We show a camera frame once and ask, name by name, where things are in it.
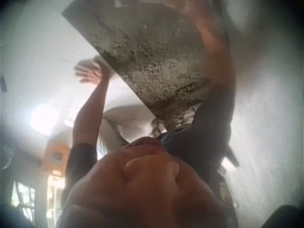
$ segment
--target person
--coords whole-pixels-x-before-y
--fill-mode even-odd
[[[225,213],[208,182],[228,149],[235,73],[205,6],[185,2],[182,13],[201,34],[212,79],[191,127],[161,140],[140,138],[97,161],[109,72],[97,62],[80,69],[81,82],[97,87],[75,120],[58,227],[225,227]]]

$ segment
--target short sleeve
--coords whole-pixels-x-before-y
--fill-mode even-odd
[[[72,187],[92,169],[96,162],[95,146],[80,143],[72,148],[66,165],[66,186],[62,193],[61,207],[65,205]]]

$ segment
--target white ceiling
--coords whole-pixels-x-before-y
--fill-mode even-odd
[[[71,127],[63,121],[75,119],[94,89],[93,85],[79,84],[73,68],[80,60],[94,58],[98,53],[61,15],[63,5],[57,6],[46,0],[17,1],[1,20],[2,74],[8,90],[1,93],[1,124],[18,147],[38,158],[43,156],[49,139],[58,134],[62,143],[71,143]],[[50,136],[29,125],[33,111],[41,104],[49,104],[59,112]],[[105,111],[120,106],[125,106],[127,112],[112,112],[108,118],[123,126],[123,136],[131,141],[147,135],[155,117],[115,74]]]

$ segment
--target orange object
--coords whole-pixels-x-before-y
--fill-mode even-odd
[[[50,175],[64,178],[69,153],[68,146],[49,142],[42,160],[42,170]]]

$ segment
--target man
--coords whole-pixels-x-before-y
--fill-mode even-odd
[[[213,84],[191,127],[161,141],[140,138],[97,162],[96,143],[109,74],[96,62],[91,68],[82,68],[78,72],[81,82],[97,87],[75,120],[58,227],[225,225],[224,213],[206,183],[228,147],[235,74],[229,50],[205,8],[194,0],[186,5],[182,13],[201,33],[205,69]]]

